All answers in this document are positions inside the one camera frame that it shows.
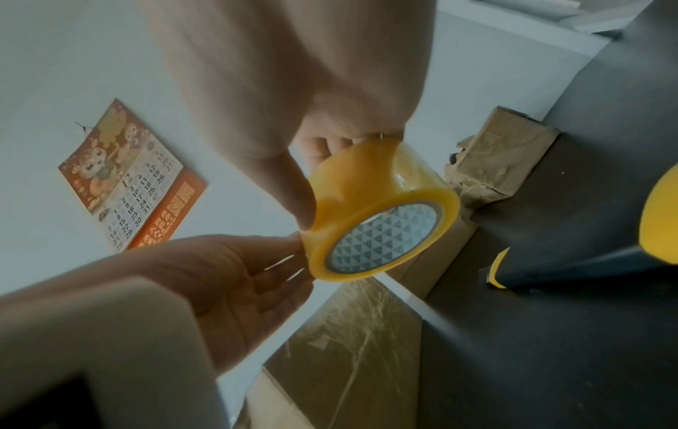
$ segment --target tape roll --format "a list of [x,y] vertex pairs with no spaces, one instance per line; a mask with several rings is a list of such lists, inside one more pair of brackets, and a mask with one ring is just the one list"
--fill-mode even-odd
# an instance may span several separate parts
[[320,280],[356,280],[402,264],[438,240],[460,208],[457,194],[398,140],[353,145],[309,181],[317,212],[302,241]]

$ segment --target white patterned tape core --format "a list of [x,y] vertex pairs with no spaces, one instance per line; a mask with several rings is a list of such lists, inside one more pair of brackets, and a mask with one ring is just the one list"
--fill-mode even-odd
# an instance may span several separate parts
[[369,271],[407,254],[431,234],[438,211],[431,204],[415,203],[372,216],[349,231],[326,260],[339,274]]

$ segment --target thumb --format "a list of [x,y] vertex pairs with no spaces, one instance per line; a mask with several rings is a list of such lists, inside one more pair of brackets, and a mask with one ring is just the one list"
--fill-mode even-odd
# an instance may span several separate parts
[[289,151],[262,159],[231,157],[230,160],[252,182],[278,200],[297,219],[301,230],[313,226],[316,198],[311,184]]

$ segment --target yellow plastic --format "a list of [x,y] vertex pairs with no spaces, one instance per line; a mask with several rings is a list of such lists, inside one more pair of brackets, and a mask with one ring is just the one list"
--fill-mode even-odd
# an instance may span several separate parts
[[678,264],[678,165],[657,182],[643,207],[640,246],[669,264]]
[[502,250],[496,258],[494,258],[494,262],[492,262],[492,266],[489,268],[489,284],[500,288],[500,289],[506,289],[506,286],[502,285],[500,282],[496,280],[496,270],[499,269],[499,266],[501,265],[501,261],[504,260],[504,257],[506,256],[507,253],[509,253],[510,247],[507,247],[506,249]]
[[[456,219],[459,197],[405,143],[376,140],[353,145],[320,164],[309,178],[317,200],[313,228],[302,233],[311,273],[320,280],[366,278],[417,256]],[[339,274],[326,266],[336,243],[366,219],[403,204],[438,208],[438,223],[412,251],[371,271]]]

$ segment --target yellow tape roll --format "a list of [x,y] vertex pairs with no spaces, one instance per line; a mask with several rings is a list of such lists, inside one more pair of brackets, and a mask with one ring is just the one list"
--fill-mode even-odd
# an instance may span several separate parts
[[417,256],[459,213],[459,198],[405,143],[351,146],[309,178],[318,204],[302,233],[311,273],[327,281],[373,276]]

